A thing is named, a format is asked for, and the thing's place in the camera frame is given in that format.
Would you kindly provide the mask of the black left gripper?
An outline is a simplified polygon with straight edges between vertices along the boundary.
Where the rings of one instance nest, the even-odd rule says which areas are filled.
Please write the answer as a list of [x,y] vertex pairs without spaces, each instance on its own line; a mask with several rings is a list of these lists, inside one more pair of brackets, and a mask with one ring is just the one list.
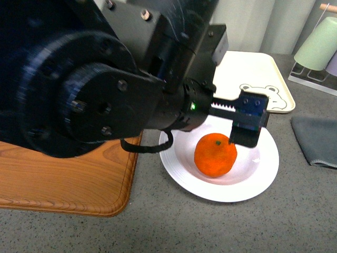
[[[191,131],[207,118],[216,86],[185,79],[175,93],[163,92],[155,109],[158,130]],[[262,128],[266,127],[269,97],[242,90],[235,100],[230,143],[247,148],[257,146]]]

